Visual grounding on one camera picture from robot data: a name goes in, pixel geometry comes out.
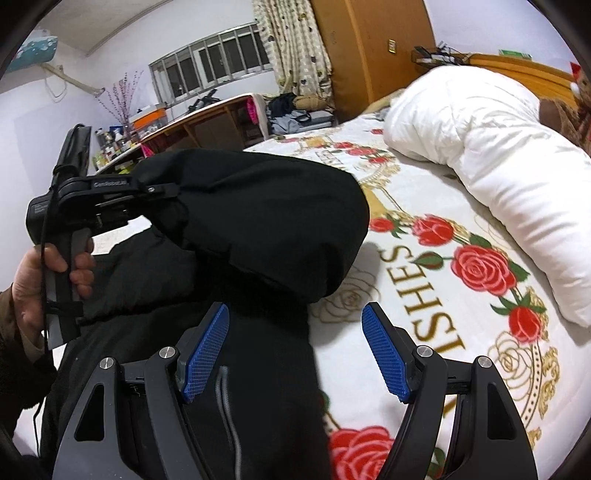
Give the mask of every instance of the black garment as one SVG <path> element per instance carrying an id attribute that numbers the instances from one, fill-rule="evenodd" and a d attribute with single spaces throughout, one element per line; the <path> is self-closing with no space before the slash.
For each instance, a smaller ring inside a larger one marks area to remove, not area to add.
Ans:
<path id="1" fill-rule="evenodd" d="M 357 183 L 309 161 L 218 151 L 157 155 L 136 172 L 146 184 L 181 186 L 178 199 L 146 215 L 192 251 L 152 227 L 97 257 L 86 325 L 68 344 L 47 397 L 45 467 L 52 469 L 102 358 L 146 359 L 222 301 L 230 311 L 228 337 L 204 393 L 184 407 L 210 470 L 217 480 L 235 478 L 235 450 L 215 392 L 224 366 L 242 478 L 328 480 L 306 302 L 338 287 L 366 234 L 368 207 Z"/>
<path id="2" fill-rule="evenodd" d="M 269 109 L 269 114 L 271 118 L 276 118 L 278 116 L 284 116 L 294 109 L 294 100 L 296 99 L 296 95 L 294 93 L 282 93 L 281 95 L 275 97 L 273 100 L 269 102 L 267 108 Z"/>

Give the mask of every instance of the ceiling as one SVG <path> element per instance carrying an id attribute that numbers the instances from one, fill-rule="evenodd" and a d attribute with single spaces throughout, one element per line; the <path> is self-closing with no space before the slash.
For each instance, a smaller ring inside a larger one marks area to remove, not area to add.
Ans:
<path id="1" fill-rule="evenodd" d="M 90 55 L 139 17 L 172 0 L 62 0 L 41 20 L 70 47 Z"/>

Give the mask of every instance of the patterned curtain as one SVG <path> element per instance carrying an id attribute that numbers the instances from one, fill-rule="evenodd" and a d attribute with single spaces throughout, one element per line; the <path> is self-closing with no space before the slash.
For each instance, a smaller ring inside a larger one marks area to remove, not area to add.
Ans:
<path id="1" fill-rule="evenodd" d="M 281 93 L 332 102 L 332 66 L 309 0 L 252 0 Z"/>

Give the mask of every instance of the black cable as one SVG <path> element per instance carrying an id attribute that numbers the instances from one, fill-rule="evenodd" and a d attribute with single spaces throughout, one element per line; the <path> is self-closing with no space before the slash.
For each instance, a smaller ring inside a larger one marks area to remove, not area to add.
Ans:
<path id="1" fill-rule="evenodd" d="M 50 212 L 53 211 L 55 202 L 57 200 L 57 192 L 59 185 L 57 184 L 58 179 L 60 177 L 60 173 L 63 170 L 68 168 L 72 168 L 72 166 L 64 164 L 63 161 L 68 157 L 70 154 L 70 150 L 72 149 L 72 145 L 74 143 L 74 139 L 76 137 L 76 130 L 80 127 L 83 127 L 82 124 L 77 124 L 72 130 L 70 130 L 69 136 L 66 139 L 65 148 L 62 149 L 60 153 L 60 158 L 57 161 L 56 167 L 53 169 L 53 176 L 51 179 L 51 185 L 49 187 L 49 191 L 51 196 L 49 197 L 49 201 L 47 202 L 47 209 L 45 210 L 45 215 L 43 217 L 43 225 L 41 226 L 41 238 L 40 238 L 40 248 L 41 248 L 41 314 L 43 315 L 43 349 L 44 355 L 49 353 L 49 347 L 47 345 L 47 285 L 45 282 L 45 273 L 47 266 L 45 265 L 45 245 L 47 239 L 47 224 Z M 37 417 L 41 413 L 41 408 L 43 406 L 43 401 L 39 402 L 37 406 L 37 410 L 33 415 L 33 429 L 35 430 L 35 445 L 37 447 L 37 456 L 39 455 L 39 437 L 37 434 Z"/>

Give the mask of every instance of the floral bedsheet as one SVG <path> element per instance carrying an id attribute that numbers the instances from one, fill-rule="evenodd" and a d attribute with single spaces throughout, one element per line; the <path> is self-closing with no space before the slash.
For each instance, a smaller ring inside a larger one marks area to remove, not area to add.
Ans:
<path id="1" fill-rule="evenodd" d="M 415 343 L 446 358 L 494 361 L 545 480 L 591 415 L 591 382 L 578 374 L 591 354 L 589 333 L 565 324 L 545 275 L 455 174 L 389 150 L 382 125 L 364 115 L 249 149 L 348 171 L 370 207 L 368 236 L 347 278 L 310 308 L 335 478 L 373 480 L 405 411 L 361 330 L 363 306 L 378 301 Z M 431 478 L 441 474 L 455 405 L 448 397 Z"/>

